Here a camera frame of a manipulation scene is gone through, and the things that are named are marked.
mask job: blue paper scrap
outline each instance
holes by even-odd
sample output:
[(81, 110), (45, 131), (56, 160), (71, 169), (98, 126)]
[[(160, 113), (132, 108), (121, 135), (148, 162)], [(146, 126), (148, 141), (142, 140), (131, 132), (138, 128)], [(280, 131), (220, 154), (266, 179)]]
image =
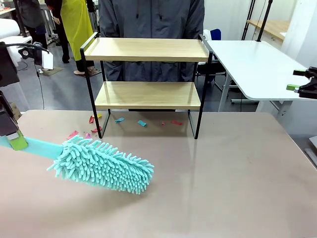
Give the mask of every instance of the blue paper scrap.
[(147, 124), (145, 123), (145, 122), (143, 122), (143, 121), (138, 121), (138, 124), (140, 124), (141, 126), (147, 126)]
[(123, 120), (124, 120), (124, 118), (119, 118), (119, 119), (115, 120), (115, 122), (118, 123), (118, 122), (122, 122)]

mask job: wall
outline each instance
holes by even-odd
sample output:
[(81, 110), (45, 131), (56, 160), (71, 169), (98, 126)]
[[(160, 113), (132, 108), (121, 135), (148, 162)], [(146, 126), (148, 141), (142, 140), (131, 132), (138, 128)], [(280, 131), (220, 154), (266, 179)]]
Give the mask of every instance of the wall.
[[(252, 19), (258, 20), (265, 0), (257, 0)], [(273, 0), (269, 19), (290, 20), (296, 0)], [(224, 40), (240, 40), (251, 0), (205, 0), (205, 29), (219, 28)], [(268, 0), (262, 13), (264, 17)]]
[[(282, 51), (305, 67), (317, 67), (316, 29), (317, 0), (299, 0)], [(316, 136), (317, 101), (293, 102), (281, 124), (293, 137)]]

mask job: bottom shelf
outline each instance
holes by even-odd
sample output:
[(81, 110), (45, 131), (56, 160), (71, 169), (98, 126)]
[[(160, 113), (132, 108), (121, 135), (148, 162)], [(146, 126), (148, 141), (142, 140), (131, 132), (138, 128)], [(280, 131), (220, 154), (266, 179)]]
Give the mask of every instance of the bottom shelf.
[(95, 100), (97, 110), (191, 109), (200, 99), (192, 82), (104, 82)]

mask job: chair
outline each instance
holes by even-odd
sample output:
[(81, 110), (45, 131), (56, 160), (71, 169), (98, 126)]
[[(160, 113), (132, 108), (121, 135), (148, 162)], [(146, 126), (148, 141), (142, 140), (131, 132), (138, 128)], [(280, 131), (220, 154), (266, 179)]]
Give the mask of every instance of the chair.
[[(205, 38), (208, 38), (207, 34), (208, 34), (208, 32), (206, 30), (204, 30), (204, 37)], [(210, 31), (210, 34), (211, 34), (211, 39), (213, 41), (220, 41), (221, 40), (221, 31), (219, 29), (214, 29), (214, 30)], [(226, 77), (227, 76), (226, 70), (222, 66), (220, 61), (217, 59), (217, 57), (216, 56), (213, 56), (213, 57), (214, 57), (214, 60), (212, 60), (212, 62), (211, 62), (211, 64), (212, 64), (212, 68), (211, 68), (212, 80), (210, 82), (212, 82), (214, 80), (215, 86), (220, 91), (222, 91), (222, 88), (216, 83), (215, 77), (216, 77), (216, 75), (223, 75)], [(197, 78), (199, 76), (206, 76), (206, 71), (207, 71), (206, 63), (199, 63), (197, 66), (197, 73), (196, 73)]]

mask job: yellow apron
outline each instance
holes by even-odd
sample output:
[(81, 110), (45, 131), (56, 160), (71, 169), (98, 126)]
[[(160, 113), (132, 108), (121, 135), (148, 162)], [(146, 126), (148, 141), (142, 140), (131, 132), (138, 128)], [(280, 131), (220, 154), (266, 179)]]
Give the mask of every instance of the yellow apron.
[(93, 34), (85, 0), (63, 0), (60, 16), (75, 60), (81, 60), (80, 47)]

